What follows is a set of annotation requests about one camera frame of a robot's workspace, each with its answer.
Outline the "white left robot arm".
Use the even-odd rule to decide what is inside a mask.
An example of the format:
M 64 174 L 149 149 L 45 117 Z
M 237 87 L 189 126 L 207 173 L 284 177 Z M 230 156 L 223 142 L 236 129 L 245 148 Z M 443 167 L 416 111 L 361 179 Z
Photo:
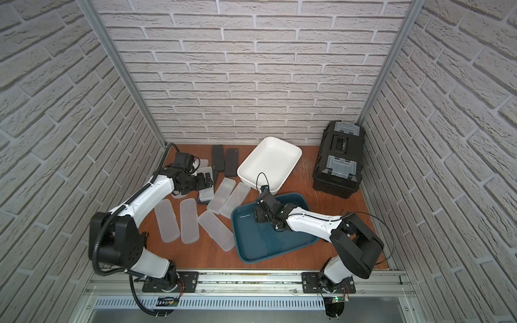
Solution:
M 180 166 L 164 167 L 125 202 L 108 212 L 92 216 L 88 258 L 94 273 L 106 277 L 127 273 L 160 288 L 171 290 L 179 283 L 174 262 L 147 250 L 147 234 L 139 226 L 166 196 L 186 195 L 214 185 L 212 175 Z

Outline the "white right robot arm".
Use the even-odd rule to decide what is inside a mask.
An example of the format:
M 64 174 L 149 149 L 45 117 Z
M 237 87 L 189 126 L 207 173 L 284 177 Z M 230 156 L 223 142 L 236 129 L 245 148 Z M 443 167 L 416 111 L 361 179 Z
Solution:
M 310 234 L 333 245 L 337 256 L 320 270 L 318 291 L 333 293 L 352 276 L 370 278 L 385 245 L 356 213 L 323 215 L 293 203 L 281 203 L 267 185 L 260 188 L 256 202 L 256 222 L 269 223 L 277 232 Z

